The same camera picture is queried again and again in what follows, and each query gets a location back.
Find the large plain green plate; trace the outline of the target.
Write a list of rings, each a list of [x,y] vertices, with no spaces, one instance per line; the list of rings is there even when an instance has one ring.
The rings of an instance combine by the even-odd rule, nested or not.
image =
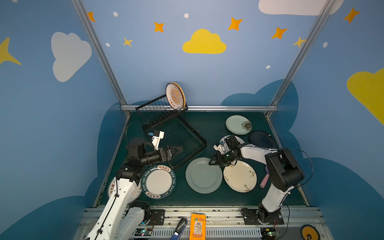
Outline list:
[[[211,159],[197,158],[189,163],[186,169],[186,180],[190,188],[200,194],[216,191],[223,180],[220,166],[209,165]]]

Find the yellow woven wicker plate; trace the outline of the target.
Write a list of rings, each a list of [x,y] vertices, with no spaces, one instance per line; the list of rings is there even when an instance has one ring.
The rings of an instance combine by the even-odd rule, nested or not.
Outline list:
[[[182,99],[183,99],[183,106],[182,106],[181,109],[183,110],[183,109],[186,107],[186,105],[187,105],[185,94],[184,94],[182,88],[180,87],[180,85],[178,85],[178,84],[175,83],[175,82],[173,82],[173,84],[175,84],[175,85],[178,87],[178,89],[180,90],[180,92],[181,92]]]

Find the white plate orange sunburst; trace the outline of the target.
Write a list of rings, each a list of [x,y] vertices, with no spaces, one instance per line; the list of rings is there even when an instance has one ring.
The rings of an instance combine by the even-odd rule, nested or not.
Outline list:
[[[166,86],[166,98],[169,102],[169,105],[174,110],[181,110],[183,106],[183,99],[180,90],[173,83],[168,83]]]

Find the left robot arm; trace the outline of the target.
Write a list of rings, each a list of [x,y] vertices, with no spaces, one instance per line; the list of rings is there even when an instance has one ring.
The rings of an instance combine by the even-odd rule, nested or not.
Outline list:
[[[144,175],[145,168],[158,163],[173,160],[182,151],[182,147],[154,146],[142,138],[132,139],[127,145],[127,157],[116,173],[116,185],[101,216],[87,240],[128,240],[136,228],[150,219],[148,202],[134,201],[126,210],[131,196]]]

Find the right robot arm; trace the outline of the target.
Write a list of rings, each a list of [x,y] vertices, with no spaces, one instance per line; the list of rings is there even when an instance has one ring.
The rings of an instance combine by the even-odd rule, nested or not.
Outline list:
[[[289,149],[267,149],[246,143],[227,146],[229,151],[215,153],[209,165],[228,167],[233,161],[249,159],[267,166],[271,185],[260,203],[261,211],[265,214],[279,211],[290,191],[305,178],[302,168]]]

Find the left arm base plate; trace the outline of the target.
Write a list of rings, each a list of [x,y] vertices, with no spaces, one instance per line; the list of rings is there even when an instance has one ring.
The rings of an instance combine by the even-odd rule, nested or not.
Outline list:
[[[165,210],[153,209],[151,210],[148,226],[163,226],[164,220],[165,220]]]

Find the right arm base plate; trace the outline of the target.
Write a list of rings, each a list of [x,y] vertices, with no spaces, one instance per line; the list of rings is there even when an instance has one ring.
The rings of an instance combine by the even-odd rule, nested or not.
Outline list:
[[[267,210],[242,208],[240,213],[243,216],[245,225],[283,225],[285,222],[281,210],[269,213]]]

